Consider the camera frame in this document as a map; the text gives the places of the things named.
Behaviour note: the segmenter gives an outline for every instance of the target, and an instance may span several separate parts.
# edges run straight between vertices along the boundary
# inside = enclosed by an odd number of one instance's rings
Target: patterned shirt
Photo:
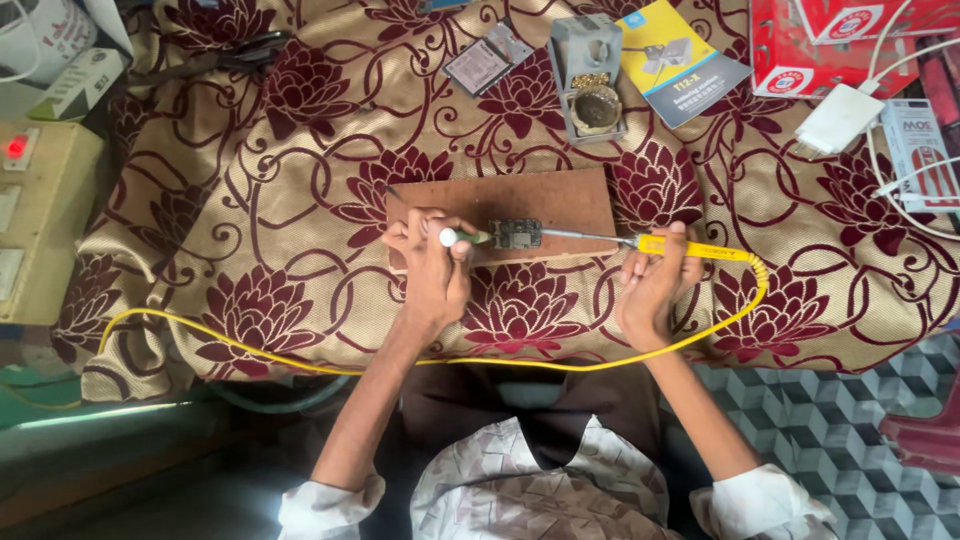
[[[351,493],[315,481],[284,494],[281,540],[359,538],[385,482],[372,473]],[[410,504],[414,537],[484,539],[681,538],[667,529],[663,474],[593,416],[562,469],[543,471],[516,418],[487,426],[440,452]],[[835,538],[836,518],[774,465],[690,494],[701,528],[718,540]]]

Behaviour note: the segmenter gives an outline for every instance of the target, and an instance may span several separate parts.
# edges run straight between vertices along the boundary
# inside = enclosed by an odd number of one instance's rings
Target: white cable
[[[874,168],[874,176],[876,177],[876,183],[880,187],[884,187],[883,178],[880,177],[880,164],[876,161],[876,147],[874,146],[873,130],[867,130],[867,148],[870,149],[870,165]],[[909,221],[910,224],[916,227],[917,229],[920,229],[921,231],[928,234],[933,234],[934,236],[939,236],[946,240],[953,240],[953,241],[960,242],[960,236],[956,234],[943,233],[943,232],[937,231],[936,229],[930,229],[928,226],[917,221],[912,215],[908,214],[906,210],[903,209],[902,206],[900,206],[900,204],[894,199],[893,195],[891,195],[890,193],[886,194],[886,198],[887,198],[887,202],[889,202],[890,205],[897,212],[899,212],[901,216],[903,216],[903,219]]]
[[[888,182],[888,183],[885,184],[882,188],[878,189],[877,191],[874,191],[874,193],[873,193],[873,195],[871,195],[871,197],[873,197],[873,198],[882,197],[882,196],[886,195],[887,193],[890,193],[890,192],[892,192],[893,190],[895,190],[895,189],[897,189],[898,187],[900,187],[900,184],[903,184],[904,182],[906,182],[906,181],[910,180],[911,178],[919,175],[920,173],[924,172],[925,170],[927,170],[927,169],[933,169],[933,168],[939,167],[940,165],[946,165],[947,163],[953,163],[954,161],[960,161],[960,157],[950,158],[949,160],[937,161],[936,163],[932,163],[932,164],[930,164],[930,165],[921,167],[921,168],[913,171],[912,173],[904,176],[903,178],[897,178],[896,180],[893,180],[892,182]]]
[[[883,30],[880,31],[880,35],[876,37],[876,45],[874,45],[874,55],[870,58],[870,69],[867,71],[867,80],[870,81],[874,78],[874,71],[876,71],[876,59],[880,58],[880,47],[883,45],[883,40],[887,38],[887,33],[890,32],[890,29],[893,28],[894,22],[900,17],[900,14],[903,13],[903,10],[910,5],[910,2],[913,0],[903,0],[903,3],[900,4],[900,7],[890,16],[890,20],[887,21],[886,26],[883,27]]]
[[[30,20],[30,16],[27,14],[27,10],[23,9],[23,4],[20,3],[20,0],[11,0],[16,6],[16,10],[20,12],[20,17],[23,19],[23,23],[27,25],[27,28],[30,30],[30,41],[34,44],[34,65],[27,71],[23,73],[18,73],[10,77],[0,78],[0,84],[3,83],[12,83],[13,81],[19,81],[20,79],[26,79],[30,77],[40,68],[40,41],[36,38],[36,28],[34,28],[34,21]]]
[[[927,47],[927,48],[925,48],[925,49],[921,49],[921,50],[917,51],[916,53],[914,53],[914,54],[912,54],[912,55],[907,55],[907,56],[905,56],[905,57],[903,57],[903,58],[901,58],[901,59],[899,59],[899,60],[891,63],[890,65],[888,65],[886,69],[884,69],[883,71],[879,72],[879,74],[877,74],[876,77],[873,77],[873,81],[879,82],[879,80],[880,80],[880,79],[883,79],[883,77],[884,77],[887,73],[890,73],[891,71],[893,71],[894,69],[896,69],[897,66],[899,66],[900,64],[902,64],[902,63],[904,63],[904,62],[911,61],[911,60],[917,58],[917,57],[920,56],[920,55],[925,55],[926,53],[929,53],[929,52],[932,52],[932,51],[936,51],[937,49],[943,49],[944,47],[950,47],[950,45],[955,45],[955,44],[957,44],[957,43],[960,43],[960,37],[958,37],[957,39],[951,39],[951,40],[949,40],[949,41],[944,41],[944,42],[942,42],[942,43],[937,43],[936,45]]]
[[[940,44],[938,44],[938,45],[934,45],[933,47],[927,47],[927,48],[925,48],[924,50],[918,51],[918,52],[916,52],[916,53],[914,53],[914,54],[912,54],[912,55],[903,57],[903,58],[897,60],[896,62],[894,62],[892,65],[888,66],[888,67],[887,67],[885,70],[883,70],[879,75],[877,75],[876,77],[874,77],[873,75],[874,75],[874,70],[876,69],[876,59],[880,56],[880,46],[883,44],[883,40],[886,39],[887,33],[888,33],[888,32],[890,31],[890,29],[893,27],[894,21],[897,20],[897,17],[900,16],[900,14],[903,12],[903,10],[906,9],[906,7],[907,7],[907,6],[910,4],[910,2],[912,2],[912,1],[913,1],[913,0],[903,0],[903,3],[900,4],[900,7],[894,12],[893,16],[890,17],[890,20],[887,21],[886,26],[883,27],[883,31],[880,32],[880,35],[876,37],[876,46],[874,47],[874,55],[870,58],[870,69],[869,69],[869,71],[867,72],[867,80],[868,80],[868,81],[873,81],[873,82],[875,83],[874,86],[873,86],[874,89],[876,89],[876,87],[877,87],[877,85],[876,85],[876,82],[877,82],[877,81],[879,81],[880,79],[882,79],[884,75],[886,75],[887,73],[889,73],[890,70],[896,68],[896,67],[899,66],[900,64],[902,64],[902,63],[904,63],[904,62],[906,62],[906,61],[911,61],[911,60],[913,60],[914,58],[918,57],[919,55],[922,55],[922,54],[925,54],[925,53],[928,53],[928,52],[930,52],[930,51],[934,51],[934,50],[937,50],[937,49],[941,49],[941,48],[943,48],[943,47],[950,46],[950,45],[953,44],[953,42],[960,41],[960,39],[952,39],[952,40],[950,40],[950,41],[945,41],[945,42],[940,43]],[[893,195],[890,194],[890,191],[891,191],[893,188],[886,189],[887,184],[884,184],[884,183],[883,183],[883,178],[880,176],[880,164],[879,164],[879,162],[877,162],[877,160],[876,160],[876,147],[875,147],[875,145],[874,145],[874,130],[873,130],[873,129],[870,129],[870,128],[867,128],[867,148],[868,148],[868,150],[870,151],[870,165],[874,168],[874,177],[876,178],[876,183],[877,183],[877,185],[880,186],[880,189],[878,189],[877,192],[875,192],[875,193],[878,193],[878,192],[880,192],[880,191],[884,191],[884,190],[885,190],[884,196],[887,198],[887,202],[890,203],[890,205],[900,214],[900,216],[903,217],[903,219],[905,219],[905,220],[907,220],[908,222],[910,222],[910,224],[913,225],[914,227],[916,227],[917,229],[920,229],[921,231],[923,231],[923,232],[925,232],[925,233],[933,234],[934,236],[938,236],[938,237],[943,238],[943,239],[946,239],[946,240],[960,241],[960,236],[958,236],[958,235],[956,235],[956,234],[943,233],[943,232],[937,231],[936,229],[930,229],[928,226],[926,226],[926,225],[924,225],[923,223],[917,221],[912,215],[910,215],[909,213],[907,213],[907,211],[906,211],[905,209],[903,209],[903,207],[894,199]],[[916,176],[918,173],[920,173],[920,172],[922,172],[922,171],[925,171],[925,170],[928,169],[928,168],[932,168],[932,167],[935,167],[935,166],[938,166],[938,165],[942,165],[942,164],[945,164],[945,163],[948,163],[948,162],[951,162],[951,161],[954,161],[954,160],[956,160],[956,159],[955,159],[955,158],[951,158],[951,159],[949,159],[949,160],[943,160],[943,161],[940,161],[940,162],[937,162],[937,163],[933,163],[933,164],[931,164],[931,165],[929,165],[929,166],[927,166],[927,167],[924,167],[924,168],[916,171],[913,175],[904,177],[904,178],[902,178],[902,179],[897,179],[896,181],[892,182],[891,184],[893,184],[893,185],[898,185],[898,184],[900,184],[900,182],[903,182],[903,181],[905,181],[905,180],[909,180],[909,179],[912,178],[913,176]]]
[[[952,197],[930,197],[919,193],[894,193],[894,199],[898,201],[960,201],[960,195]]]

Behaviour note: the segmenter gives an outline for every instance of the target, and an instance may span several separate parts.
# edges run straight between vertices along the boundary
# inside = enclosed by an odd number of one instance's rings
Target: white screwdriver cap
[[[457,243],[457,232],[447,227],[440,231],[440,243],[447,248],[452,248]]]

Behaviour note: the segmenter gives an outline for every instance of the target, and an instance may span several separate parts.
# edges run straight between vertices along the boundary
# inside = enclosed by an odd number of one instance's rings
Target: red indicator light
[[[7,157],[11,160],[19,160],[23,157],[23,151],[27,148],[27,136],[17,135],[7,145]]]

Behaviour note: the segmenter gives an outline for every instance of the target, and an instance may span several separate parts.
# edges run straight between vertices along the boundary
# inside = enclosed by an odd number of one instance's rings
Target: geometric floor tile
[[[860,375],[694,370],[759,454],[833,511],[840,540],[956,540],[960,478],[903,467],[877,426],[939,414],[958,366],[944,333]]]

